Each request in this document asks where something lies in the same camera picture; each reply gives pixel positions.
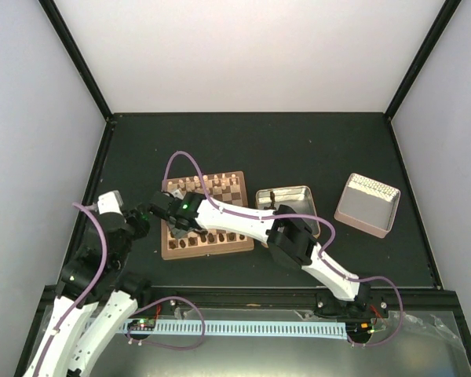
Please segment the yellow bear metal tin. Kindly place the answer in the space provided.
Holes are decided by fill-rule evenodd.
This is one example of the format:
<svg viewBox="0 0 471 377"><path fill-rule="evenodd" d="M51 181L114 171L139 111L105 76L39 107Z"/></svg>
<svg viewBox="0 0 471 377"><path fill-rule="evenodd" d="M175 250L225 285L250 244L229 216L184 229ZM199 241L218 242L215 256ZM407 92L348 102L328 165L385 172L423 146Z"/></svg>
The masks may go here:
<svg viewBox="0 0 471 377"><path fill-rule="evenodd" d="M281 188L264 188L255 195L256 208L271 210L269 193L273 190L276 195L276 209L280 205L287 205L299 214L317 215L312 190L306 185L287 186Z"/></svg>

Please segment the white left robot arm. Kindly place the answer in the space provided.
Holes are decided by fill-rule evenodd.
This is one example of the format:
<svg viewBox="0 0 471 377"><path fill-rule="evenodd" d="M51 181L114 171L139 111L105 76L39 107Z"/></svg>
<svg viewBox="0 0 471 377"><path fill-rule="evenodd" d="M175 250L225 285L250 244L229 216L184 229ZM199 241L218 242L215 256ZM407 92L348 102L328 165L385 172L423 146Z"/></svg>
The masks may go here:
<svg viewBox="0 0 471 377"><path fill-rule="evenodd" d="M53 311L26 376L88 376L124 320L152 307L147 280L124 270L133 242L148 235L147 208L80 206L93 223L61 270Z"/></svg>

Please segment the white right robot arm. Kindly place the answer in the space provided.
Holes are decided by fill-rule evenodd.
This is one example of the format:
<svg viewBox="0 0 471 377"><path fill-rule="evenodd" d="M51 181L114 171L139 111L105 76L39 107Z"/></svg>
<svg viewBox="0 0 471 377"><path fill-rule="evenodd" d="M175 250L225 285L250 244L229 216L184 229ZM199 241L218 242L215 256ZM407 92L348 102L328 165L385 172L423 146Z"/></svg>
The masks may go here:
<svg viewBox="0 0 471 377"><path fill-rule="evenodd" d="M286 205L276 210L238 207L197 192L183 198L156 192L149 211L175 232L223 230L266 244L276 263L314 277L351 317L360 316L370 306L370 285L327 254L331 242L321 245L312 235L305 222L310 215L298 214Z"/></svg>

